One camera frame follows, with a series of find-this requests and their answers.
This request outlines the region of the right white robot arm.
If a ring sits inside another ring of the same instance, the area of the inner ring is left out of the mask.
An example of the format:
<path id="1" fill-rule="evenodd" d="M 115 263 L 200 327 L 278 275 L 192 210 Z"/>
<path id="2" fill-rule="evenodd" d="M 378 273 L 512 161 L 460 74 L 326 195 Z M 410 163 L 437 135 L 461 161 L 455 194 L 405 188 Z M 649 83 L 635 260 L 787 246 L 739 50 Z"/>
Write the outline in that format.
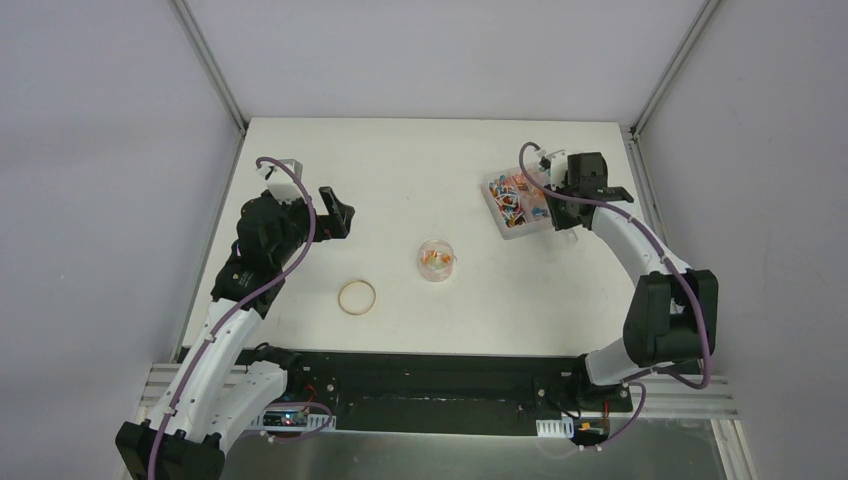
<path id="1" fill-rule="evenodd" d="M 594 233 L 635 287 L 620 338 L 587 354 L 582 374 L 569 380 L 572 404 L 593 409 L 607 397 L 607 386 L 670 374 L 672 366 L 697 360 L 702 378 L 687 384 L 705 388 L 716 343 L 719 284 L 713 272 L 693 269 L 640 219 L 631 194 L 609 185 L 599 152 L 568 156 L 561 186 L 550 186 L 545 197 L 554 228 Z"/>

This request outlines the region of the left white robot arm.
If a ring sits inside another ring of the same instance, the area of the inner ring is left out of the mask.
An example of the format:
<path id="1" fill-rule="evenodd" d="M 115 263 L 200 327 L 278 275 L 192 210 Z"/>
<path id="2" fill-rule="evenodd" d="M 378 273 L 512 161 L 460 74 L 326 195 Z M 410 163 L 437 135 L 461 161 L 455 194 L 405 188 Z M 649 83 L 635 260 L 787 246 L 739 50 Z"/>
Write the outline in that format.
<path id="1" fill-rule="evenodd" d="M 243 347 L 266 317 L 286 276 L 315 242 L 346 238 L 354 207 L 329 186 L 319 190 L 326 214 L 291 190 L 269 190 L 240 209 L 237 238 L 211 291 L 204 325 L 160 400 L 115 439 L 134 479 L 217 479 L 226 455 L 273 401 L 297 402 L 305 390 L 298 371 L 274 361 L 248 367 L 223 389 Z"/>

